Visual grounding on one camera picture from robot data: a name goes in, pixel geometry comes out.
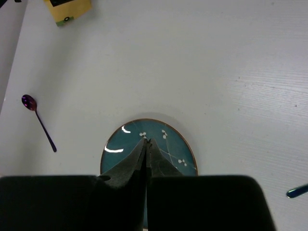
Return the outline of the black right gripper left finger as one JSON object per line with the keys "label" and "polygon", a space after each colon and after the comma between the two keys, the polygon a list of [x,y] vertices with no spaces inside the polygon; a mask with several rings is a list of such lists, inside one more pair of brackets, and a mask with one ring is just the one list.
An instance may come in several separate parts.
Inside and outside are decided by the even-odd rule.
{"label": "black right gripper left finger", "polygon": [[103,197],[103,210],[125,229],[143,228],[146,148],[147,140],[141,139],[126,158],[100,175],[109,191]]}

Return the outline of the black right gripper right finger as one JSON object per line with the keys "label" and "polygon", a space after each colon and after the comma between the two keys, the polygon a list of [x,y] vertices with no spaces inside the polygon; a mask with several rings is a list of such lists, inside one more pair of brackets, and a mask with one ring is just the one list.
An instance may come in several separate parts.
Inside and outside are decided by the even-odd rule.
{"label": "black right gripper right finger", "polygon": [[149,229],[158,229],[164,224],[167,215],[172,212],[172,203],[166,195],[169,183],[175,177],[183,175],[161,153],[154,139],[147,141],[146,146],[146,201]]}

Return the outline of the teal floral ceramic plate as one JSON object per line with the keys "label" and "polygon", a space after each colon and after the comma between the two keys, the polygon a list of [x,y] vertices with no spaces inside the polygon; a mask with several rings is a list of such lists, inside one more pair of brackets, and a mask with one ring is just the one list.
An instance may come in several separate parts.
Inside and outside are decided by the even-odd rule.
{"label": "teal floral ceramic plate", "polygon": [[142,139],[156,140],[162,155],[183,175],[198,175],[195,157],[185,138],[169,124],[150,118],[129,121],[111,135],[103,149],[100,172],[126,158]]}

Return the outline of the purple iridescent spoon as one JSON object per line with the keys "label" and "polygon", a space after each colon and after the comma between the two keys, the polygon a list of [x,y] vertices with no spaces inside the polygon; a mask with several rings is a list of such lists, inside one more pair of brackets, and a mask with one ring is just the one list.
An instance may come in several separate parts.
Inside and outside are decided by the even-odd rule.
{"label": "purple iridescent spoon", "polygon": [[47,137],[47,139],[48,139],[50,145],[51,145],[51,148],[52,148],[53,152],[54,152],[54,153],[57,152],[57,148],[56,148],[56,146],[55,146],[53,140],[51,139],[51,137],[50,137],[48,131],[46,130],[46,128],[45,128],[43,122],[41,121],[41,119],[40,119],[40,117],[39,117],[39,114],[38,114],[38,111],[37,111],[38,105],[37,105],[36,100],[35,100],[32,96],[30,96],[30,95],[28,95],[28,94],[25,94],[25,95],[22,96],[21,101],[22,101],[22,104],[23,104],[28,110],[35,112],[36,117],[37,117],[37,119],[38,119],[38,121],[39,121],[39,123],[40,123],[40,125],[41,125],[41,127],[42,127],[42,129],[43,129],[43,131],[44,131],[44,133],[45,133],[45,135],[46,135],[46,137]]}

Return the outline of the iridescent blue-green fork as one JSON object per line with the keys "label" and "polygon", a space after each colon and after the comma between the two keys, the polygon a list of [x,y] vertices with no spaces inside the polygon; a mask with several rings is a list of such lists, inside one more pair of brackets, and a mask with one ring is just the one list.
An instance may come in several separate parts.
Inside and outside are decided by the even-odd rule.
{"label": "iridescent blue-green fork", "polygon": [[308,184],[296,187],[286,193],[288,198],[296,198],[308,192]]}

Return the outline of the yellow vehicle-print placemat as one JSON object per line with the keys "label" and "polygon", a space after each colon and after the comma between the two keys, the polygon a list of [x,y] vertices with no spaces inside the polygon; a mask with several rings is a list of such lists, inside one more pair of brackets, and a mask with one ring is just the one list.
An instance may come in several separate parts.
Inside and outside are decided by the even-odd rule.
{"label": "yellow vehicle-print placemat", "polygon": [[44,0],[58,27],[66,25],[92,8],[91,0]]}

